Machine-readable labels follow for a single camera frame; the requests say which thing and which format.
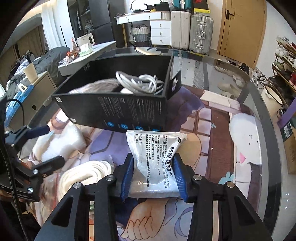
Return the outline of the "beige cabinet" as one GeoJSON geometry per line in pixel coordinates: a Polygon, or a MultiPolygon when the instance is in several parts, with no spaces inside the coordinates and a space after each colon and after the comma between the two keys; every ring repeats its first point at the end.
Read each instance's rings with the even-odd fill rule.
{"type": "Polygon", "coordinates": [[[17,131],[22,126],[28,125],[56,88],[48,71],[39,74],[34,83],[24,92],[19,91],[14,100],[8,103],[4,127],[7,130],[17,131]]]}

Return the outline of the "red and white medicine packet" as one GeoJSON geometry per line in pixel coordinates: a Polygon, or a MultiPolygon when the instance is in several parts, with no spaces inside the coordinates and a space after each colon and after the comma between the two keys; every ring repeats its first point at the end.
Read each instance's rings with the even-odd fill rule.
{"type": "Polygon", "coordinates": [[[128,130],[126,138],[134,170],[129,190],[133,198],[178,197],[171,161],[187,139],[185,133],[128,130]]]}

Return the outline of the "stack of shoe boxes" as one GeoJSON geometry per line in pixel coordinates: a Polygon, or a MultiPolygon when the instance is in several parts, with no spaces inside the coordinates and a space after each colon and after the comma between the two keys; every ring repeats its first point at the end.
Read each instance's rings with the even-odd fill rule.
{"type": "Polygon", "coordinates": [[[210,9],[207,0],[193,0],[194,14],[210,14],[210,9]]]}

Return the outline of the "green tissue pack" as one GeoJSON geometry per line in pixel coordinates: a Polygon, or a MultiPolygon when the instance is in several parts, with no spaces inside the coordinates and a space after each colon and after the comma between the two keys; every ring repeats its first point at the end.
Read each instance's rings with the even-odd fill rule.
{"type": "Polygon", "coordinates": [[[88,55],[88,54],[90,54],[90,53],[92,53],[93,52],[93,49],[92,49],[92,47],[91,46],[89,46],[89,44],[83,44],[83,45],[81,45],[80,46],[80,52],[79,52],[79,55],[81,56],[81,57],[83,57],[83,56],[85,56],[85,55],[88,55]]]}

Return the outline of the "black refrigerator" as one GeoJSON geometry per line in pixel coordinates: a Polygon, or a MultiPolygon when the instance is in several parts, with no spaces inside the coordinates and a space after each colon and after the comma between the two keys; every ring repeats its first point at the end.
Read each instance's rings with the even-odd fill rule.
{"type": "Polygon", "coordinates": [[[108,1],[89,0],[89,7],[95,44],[114,41],[108,1]]]}

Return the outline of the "white bucket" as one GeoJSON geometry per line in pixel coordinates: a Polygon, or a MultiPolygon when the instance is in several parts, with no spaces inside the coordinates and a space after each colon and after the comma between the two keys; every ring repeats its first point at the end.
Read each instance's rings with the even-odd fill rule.
{"type": "Polygon", "coordinates": [[[276,113],[284,107],[285,103],[276,89],[270,85],[265,85],[261,97],[266,105],[269,115],[273,117],[276,113]]]}

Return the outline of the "woven basket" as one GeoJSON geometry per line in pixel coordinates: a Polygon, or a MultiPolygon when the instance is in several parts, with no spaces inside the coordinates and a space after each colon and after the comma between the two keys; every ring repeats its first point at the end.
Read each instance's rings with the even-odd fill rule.
{"type": "Polygon", "coordinates": [[[132,39],[136,47],[149,47],[151,45],[151,29],[145,24],[132,28],[132,39]]]}

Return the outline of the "teal hard suitcase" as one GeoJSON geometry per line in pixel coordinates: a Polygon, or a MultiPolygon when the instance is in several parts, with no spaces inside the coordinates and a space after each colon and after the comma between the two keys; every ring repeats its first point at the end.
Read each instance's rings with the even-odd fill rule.
{"type": "Polygon", "coordinates": [[[173,0],[173,6],[175,9],[190,11],[192,9],[192,0],[173,0]]]}

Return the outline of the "shoe rack with shoes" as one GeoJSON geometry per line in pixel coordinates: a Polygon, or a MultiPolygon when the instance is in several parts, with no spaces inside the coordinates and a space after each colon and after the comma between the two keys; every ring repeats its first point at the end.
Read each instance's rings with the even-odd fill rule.
{"type": "Polygon", "coordinates": [[[287,105],[295,99],[295,43],[287,37],[277,36],[277,46],[274,51],[275,60],[272,69],[275,77],[274,86],[280,92],[287,105]]]}

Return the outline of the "oval desk mirror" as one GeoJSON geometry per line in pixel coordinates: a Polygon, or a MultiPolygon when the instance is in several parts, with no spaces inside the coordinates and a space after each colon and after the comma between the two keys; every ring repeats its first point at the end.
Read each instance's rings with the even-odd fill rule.
{"type": "Polygon", "coordinates": [[[146,10],[148,6],[154,6],[155,4],[160,3],[158,0],[132,0],[128,3],[128,8],[131,11],[135,10],[146,10]]]}

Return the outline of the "adidas bag of white laces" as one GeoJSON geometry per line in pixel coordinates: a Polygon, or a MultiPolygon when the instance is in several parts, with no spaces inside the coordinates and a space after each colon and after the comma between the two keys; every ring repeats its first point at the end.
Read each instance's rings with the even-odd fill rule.
{"type": "Polygon", "coordinates": [[[114,78],[97,80],[82,87],[73,89],[69,91],[69,94],[112,92],[114,89],[119,87],[119,85],[119,81],[114,78]]]}

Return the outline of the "white desk with drawers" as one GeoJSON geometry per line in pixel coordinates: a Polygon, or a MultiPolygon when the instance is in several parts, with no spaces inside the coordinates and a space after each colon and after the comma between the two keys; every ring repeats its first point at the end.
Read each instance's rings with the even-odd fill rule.
{"type": "Polygon", "coordinates": [[[117,25],[122,26],[123,39],[127,47],[128,34],[125,31],[125,25],[147,24],[151,34],[152,45],[171,45],[171,12],[170,11],[146,11],[141,13],[128,13],[122,16],[116,16],[117,25]]]}

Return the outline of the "white electric kettle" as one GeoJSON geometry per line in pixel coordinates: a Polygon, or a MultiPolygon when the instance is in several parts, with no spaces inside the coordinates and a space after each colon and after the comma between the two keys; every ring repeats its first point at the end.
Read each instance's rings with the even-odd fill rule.
{"type": "Polygon", "coordinates": [[[88,47],[92,47],[95,44],[94,38],[92,33],[83,35],[76,39],[76,43],[79,48],[81,48],[82,45],[87,44],[88,47]]]}

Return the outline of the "black glass cabinet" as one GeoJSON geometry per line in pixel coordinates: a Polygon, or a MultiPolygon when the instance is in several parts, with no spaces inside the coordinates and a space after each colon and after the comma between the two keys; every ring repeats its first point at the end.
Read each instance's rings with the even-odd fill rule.
{"type": "Polygon", "coordinates": [[[94,30],[88,0],[67,0],[75,40],[94,30]]]}

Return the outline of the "white and blue plush toy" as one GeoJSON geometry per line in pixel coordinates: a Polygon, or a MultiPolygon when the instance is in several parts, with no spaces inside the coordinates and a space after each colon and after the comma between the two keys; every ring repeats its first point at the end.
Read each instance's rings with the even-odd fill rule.
{"type": "Polygon", "coordinates": [[[133,94],[133,92],[130,91],[129,89],[127,89],[127,88],[123,88],[120,92],[121,92],[122,94],[133,94]]]}

